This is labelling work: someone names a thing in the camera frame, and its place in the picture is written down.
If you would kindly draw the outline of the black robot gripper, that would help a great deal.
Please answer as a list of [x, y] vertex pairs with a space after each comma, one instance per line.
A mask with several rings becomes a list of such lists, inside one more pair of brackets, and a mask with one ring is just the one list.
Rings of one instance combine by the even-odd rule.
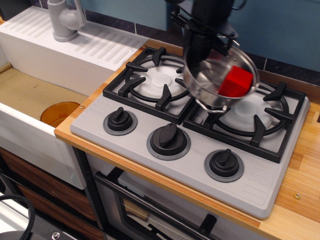
[[238, 11], [233, 0], [194, 0], [191, 11], [182, 0], [172, 0], [176, 10], [171, 19], [184, 28], [184, 55], [188, 64], [197, 65], [205, 60], [212, 49], [227, 54], [238, 34], [228, 22], [232, 11]]

